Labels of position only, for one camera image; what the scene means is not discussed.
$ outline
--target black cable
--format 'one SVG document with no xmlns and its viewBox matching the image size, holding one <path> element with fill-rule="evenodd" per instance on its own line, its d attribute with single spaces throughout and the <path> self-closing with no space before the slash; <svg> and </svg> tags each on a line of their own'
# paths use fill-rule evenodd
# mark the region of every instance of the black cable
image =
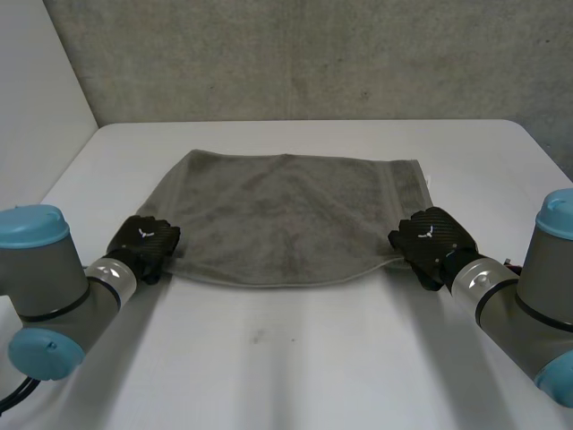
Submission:
<svg viewBox="0 0 573 430">
<path fill-rule="evenodd" d="M 32 378 L 30 378 L 29 376 L 24 380 L 23 383 L 20 384 L 20 386 L 14 390 L 14 392 L 12 394 L 10 394 L 9 396 L 5 397 L 4 399 L 0 400 L 0 409 L 2 408 L 3 405 L 7 404 L 9 401 L 11 401 L 12 399 L 14 399 L 18 394 L 20 394 L 20 392 L 22 392 L 24 390 L 24 388 L 26 388 L 26 386 L 31 382 Z"/>
<path fill-rule="evenodd" d="M 0 400 L 0 417 L 6 410 L 13 408 L 32 394 L 39 385 L 39 380 L 27 377 L 23 383 L 5 399 Z"/>
</svg>

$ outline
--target gray towel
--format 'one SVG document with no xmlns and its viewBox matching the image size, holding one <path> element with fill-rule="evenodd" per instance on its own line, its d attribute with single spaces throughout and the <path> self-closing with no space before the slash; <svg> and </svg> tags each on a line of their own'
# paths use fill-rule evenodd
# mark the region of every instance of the gray towel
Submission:
<svg viewBox="0 0 573 430">
<path fill-rule="evenodd" d="M 388 233 L 430 206 L 415 160 L 192 150 L 138 214 L 181 228 L 168 272 L 280 287 L 348 280 L 396 261 Z"/>
</svg>

